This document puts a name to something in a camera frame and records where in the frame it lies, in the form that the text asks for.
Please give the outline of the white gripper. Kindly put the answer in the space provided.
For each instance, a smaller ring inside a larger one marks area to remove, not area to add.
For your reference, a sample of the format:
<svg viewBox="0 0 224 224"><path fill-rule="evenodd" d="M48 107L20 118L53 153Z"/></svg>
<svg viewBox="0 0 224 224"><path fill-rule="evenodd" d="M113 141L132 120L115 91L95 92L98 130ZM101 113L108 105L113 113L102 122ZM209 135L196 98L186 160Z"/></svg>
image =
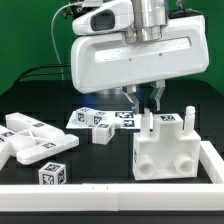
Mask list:
<svg viewBox="0 0 224 224"><path fill-rule="evenodd" d="M135 85L155 81L148 105L151 111L159 111L165 90L162 79L201 73L208 65L202 16L170 20L157 41L128 44L117 32L80 37L71 48L74 87L81 93L123 87L135 114L139 113Z"/></svg>

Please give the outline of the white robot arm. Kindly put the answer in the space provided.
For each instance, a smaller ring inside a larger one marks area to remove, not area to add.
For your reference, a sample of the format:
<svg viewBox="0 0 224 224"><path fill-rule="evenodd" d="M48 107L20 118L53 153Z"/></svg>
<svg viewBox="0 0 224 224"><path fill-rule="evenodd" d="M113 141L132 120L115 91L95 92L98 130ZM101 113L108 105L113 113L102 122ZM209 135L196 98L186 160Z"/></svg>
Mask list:
<svg viewBox="0 0 224 224"><path fill-rule="evenodd" d="M156 111L169 78L205 71L205 19L189 10L168 17L167 0L112 0L72 23L74 87L82 93L120 87L135 105Z"/></svg>

